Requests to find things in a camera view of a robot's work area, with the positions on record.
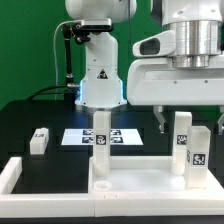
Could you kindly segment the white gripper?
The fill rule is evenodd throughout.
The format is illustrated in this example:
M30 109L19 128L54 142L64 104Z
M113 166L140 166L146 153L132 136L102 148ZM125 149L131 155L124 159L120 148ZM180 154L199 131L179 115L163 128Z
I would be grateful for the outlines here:
M132 105L151 105L165 133L163 106L219 105L218 134L224 132L224 56L210 58L200 69L176 69L171 58L135 60L128 72L127 99Z

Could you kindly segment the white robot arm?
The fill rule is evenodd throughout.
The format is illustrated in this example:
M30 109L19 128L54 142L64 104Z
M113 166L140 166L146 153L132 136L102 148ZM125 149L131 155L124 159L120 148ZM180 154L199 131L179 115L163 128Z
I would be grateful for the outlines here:
M85 46L86 73L76 103L224 106L224 0L65 0L76 41ZM135 41L127 81L116 73L118 43L111 31L132 19Z

